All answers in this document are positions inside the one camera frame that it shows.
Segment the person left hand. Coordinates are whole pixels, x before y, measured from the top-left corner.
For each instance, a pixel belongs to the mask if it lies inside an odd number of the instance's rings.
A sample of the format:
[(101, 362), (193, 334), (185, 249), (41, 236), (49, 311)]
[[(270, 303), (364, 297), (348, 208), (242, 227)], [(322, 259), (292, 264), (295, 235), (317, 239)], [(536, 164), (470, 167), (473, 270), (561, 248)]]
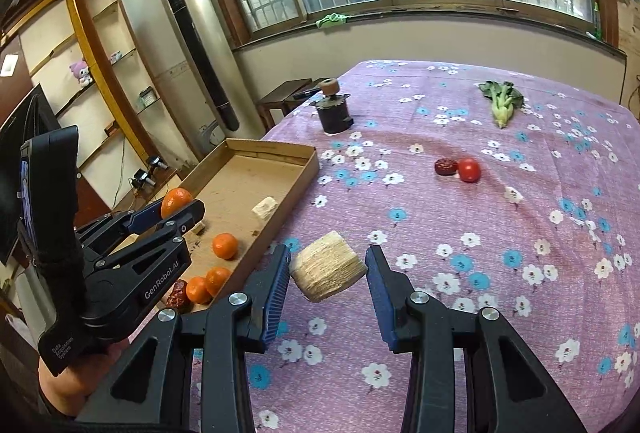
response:
[(105, 353), (78, 358), (59, 375), (52, 375), (46, 364), (39, 361), (41, 409), (52, 417), (75, 419), (129, 344), (125, 339), (108, 346)]

